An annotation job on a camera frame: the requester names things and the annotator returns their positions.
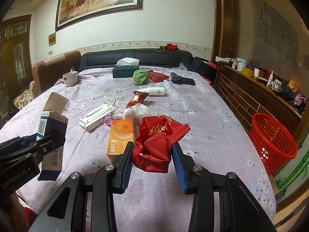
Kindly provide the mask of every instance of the tissue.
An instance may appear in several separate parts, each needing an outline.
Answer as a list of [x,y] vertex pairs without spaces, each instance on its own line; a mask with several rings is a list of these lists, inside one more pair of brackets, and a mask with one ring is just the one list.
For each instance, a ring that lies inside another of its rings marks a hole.
[[139,63],[139,59],[125,57],[123,59],[120,59],[117,62],[117,65],[118,66],[124,66],[124,65],[138,66],[138,63]]

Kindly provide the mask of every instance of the cup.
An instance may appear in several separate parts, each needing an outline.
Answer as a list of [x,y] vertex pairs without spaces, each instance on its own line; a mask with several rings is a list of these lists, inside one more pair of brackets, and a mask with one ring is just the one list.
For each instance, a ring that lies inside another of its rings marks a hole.
[[257,69],[257,68],[255,68],[255,70],[254,70],[254,76],[255,76],[255,77],[258,77],[259,74],[260,74],[260,70]]
[[79,73],[77,71],[71,71],[69,73],[66,73],[63,75],[64,84],[66,87],[73,86],[78,81],[78,75]]

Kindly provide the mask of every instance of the wooden cabinet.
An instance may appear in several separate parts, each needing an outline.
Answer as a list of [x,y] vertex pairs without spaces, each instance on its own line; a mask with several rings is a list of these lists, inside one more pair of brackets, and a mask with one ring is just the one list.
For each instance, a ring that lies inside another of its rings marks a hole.
[[13,100],[32,79],[29,52],[31,15],[0,23],[0,128],[9,119]]

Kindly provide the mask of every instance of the floral bedsheet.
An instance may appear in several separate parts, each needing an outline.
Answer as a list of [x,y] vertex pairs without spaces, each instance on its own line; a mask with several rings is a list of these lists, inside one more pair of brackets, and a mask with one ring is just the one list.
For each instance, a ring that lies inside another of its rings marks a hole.
[[[225,175],[235,172],[272,219],[276,203],[265,168],[245,130],[215,90],[194,72],[160,67],[144,67],[170,75],[172,71],[193,78],[195,86],[176,85],[171,79],[149,81],[135,86],[132,78],[112,78],[112,68],[89,69],[79,74],[73,87],[63,80],[30,102],[0,130],[0,142],[37,131],[40,111],[51,92],[69,99],[63,115],[69,123],[64,145],[62,172],[55,182],[37,181],[35,177],[18,193],[39,213],[72,172],[88,174],[110,163],[106,155],[110,127],[100,125],[87,132],[78,119],[100,106],[103,96],[119,100],[125,108],[133,91],[146,87],[165,87],[166,95],[147,97],[144,104],[151,114],[165,114],[188,123],[191,131],[180,140],[184,153],[210,172]],[[193,196],[182,193],[173,163],[167,174],[146,173],[135,166],[129,187],[123,195],[114,195],[118,231],[188,231]],[[90,230],[91,201],[88,202],[87,229]],[[219,196],[215,194],[215,231],[219,231]]]

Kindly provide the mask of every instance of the toy gun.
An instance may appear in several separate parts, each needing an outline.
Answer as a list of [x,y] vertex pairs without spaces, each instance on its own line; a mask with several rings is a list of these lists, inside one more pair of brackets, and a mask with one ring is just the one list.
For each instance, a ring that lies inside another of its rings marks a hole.
[[195,82],[193,79],[178,76],[175,72],[171,72],[171,81],[173,84],[195,85]]

